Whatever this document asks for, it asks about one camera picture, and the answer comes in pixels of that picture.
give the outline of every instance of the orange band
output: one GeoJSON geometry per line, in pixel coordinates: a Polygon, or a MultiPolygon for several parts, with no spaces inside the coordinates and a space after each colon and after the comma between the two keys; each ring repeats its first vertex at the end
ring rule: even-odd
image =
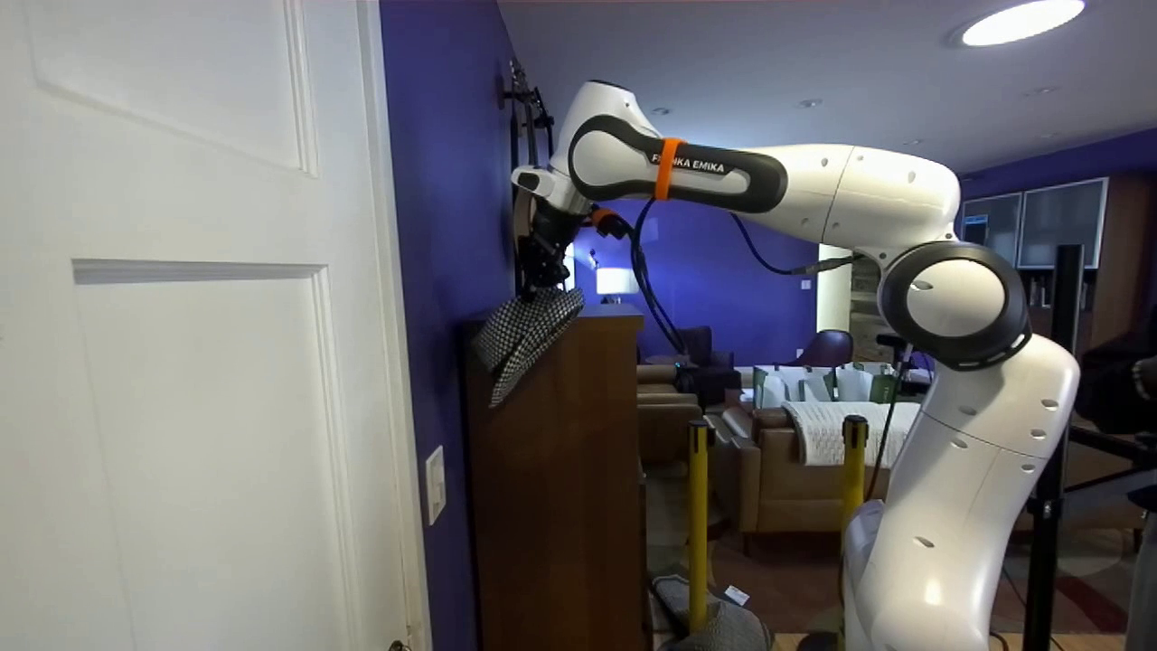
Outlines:
{"type": "Polygon", "coordinates": [[[654,176],[654,193],[652,193],[654,201],[663,201],[672,193],[672,171],[678,171],[680,143],[683,143],[680,137],[663,137],[657,176],[654,176]]]}

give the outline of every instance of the purple wall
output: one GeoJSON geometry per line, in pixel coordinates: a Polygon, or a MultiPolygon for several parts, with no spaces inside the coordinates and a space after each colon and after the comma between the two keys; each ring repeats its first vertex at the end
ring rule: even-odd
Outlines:
{"type": "Polygon", "coordinates": [[[428,529],[433,642],[477,648],[457,328],[511,293],[507,112],[497,0],[385,0],[417,452],[445,445],[450,511],[428,529]]]}
{"type": "MultiPolygon", "coordinates": [[[[1062,185],[1080,176],[1143,175],[1157,176],[1157,130],[1139,130],[1086,149],[1068,149],[1012,166],[996,166],[961,176],[967,196],[1003,196],[1039,185],[1062,185]]],[[[1157,307],[1157,260],[1151,267],[1151,307],[1157,307]]]]}
{"type": "MultiPolygon", "coordinates": [[[[643,201],[616,201],[627,219],[638,219],[643,201]]],[[[813,241],[784,238],[759,223],[748,223],[763,260],[779,267],[803,267],[818,260],[813,241]]],[[[772,276],[748,253],[730,212],[691,205],[691,201],[654,201],[643,250],[652,267],[652,287],[672,323],[714,325],[716,353],[734,353],[734,361],[779,361],[791,358],[796,347],[813,332],[813,289],[801,289],[801,277],[772,276]]],[[[585,300],[592,293],[592,267],[631,267],[627,238],[602,238],[592,230],[577,241],[579,289],[585,300]]],[[[649,319],[640,353],[672,353],[654,323],[649,319]]]]}

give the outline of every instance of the ceiling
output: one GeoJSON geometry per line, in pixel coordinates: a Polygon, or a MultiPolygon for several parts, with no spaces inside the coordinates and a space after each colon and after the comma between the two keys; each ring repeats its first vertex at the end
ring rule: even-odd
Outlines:
{"type": "Polygon", "coordinates": [[[991,0],[501,0],[560,120],[585,78],[703,143],[844,140],[960,175],[1157,126],[1157,0],[1094,0],[1041,38],[967,50],[991,0]]]}

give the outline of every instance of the wooden cabinet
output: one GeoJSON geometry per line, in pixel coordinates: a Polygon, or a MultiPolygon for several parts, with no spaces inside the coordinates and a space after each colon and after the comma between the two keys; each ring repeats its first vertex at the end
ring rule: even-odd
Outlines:
{"type": "Polygon", "coordinates": [[[1036,328],[1048,332],[1057,304],[1057,247],[1080,247],[1077,351],[1108,343],[1145,319],[1157,193],[1145,176],[1094,176],[969,200],[960,234],[1021,267],[1036,328]]]}
{"type": "Polygon", "coordinates": [[[490,408],[468,353],[486,651],[643,651],[640,313],[579,313],[490,408]]]}

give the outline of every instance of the cable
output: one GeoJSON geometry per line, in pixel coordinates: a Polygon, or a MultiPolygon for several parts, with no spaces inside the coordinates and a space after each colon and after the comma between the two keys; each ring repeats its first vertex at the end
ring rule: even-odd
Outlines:
{"type": "Polygon", "coordinates": [[[820,271],[855,263],[855,260],[860,256],[860,253],[849,253],[849,256],[830,256],[830,260],[803,263],[803,267],[779,267],[779,263],[772,263],[772,260],[759,253],[748,223],[745,223],[739,212],[730,212],[730,219],[734,219],[739,234],[745,238],[748,253],[756,256],[756,263],[768,267],[768,271],[774,271],[774,276],[820,276],[820,271]]]}
{"type": "Polygon", "coordinates": [[[1003,651],[1012,651],[1012,648],[1010,648],[1010,639],[1004,639],[1003,631],[996,631],[996,630],[986,631],[986,639],[1000,639],[1000,642],[1003,642],[1003,651]]]}
{"type": "Polygon", "coordinates": [[[865,500],[877,496],[881,452],[891,447],[891,429],[892,429],[898,398],[902,398],[902,364],[898,364],[898,377],[892,377],[891,408],[887,408],[887,414],[881,414],[881,434],[878,434],[878,447],[877,447],[872,481],[869,481],[869,496],[865,496],[865,500]]]}
{"type": "Polygon", "coordinates": [[[640,296],[643,296],[657,332],[672,343],[678,353],[683,353],[680,328],[652,287],[652,267],[649,267],[649,253],[643,253],[643,228],[649,228],[652,205],[654,205],[654,200],[643,201],[638,223],[627,230],[631,234],[631,267],[638,276],[640,296]]]}

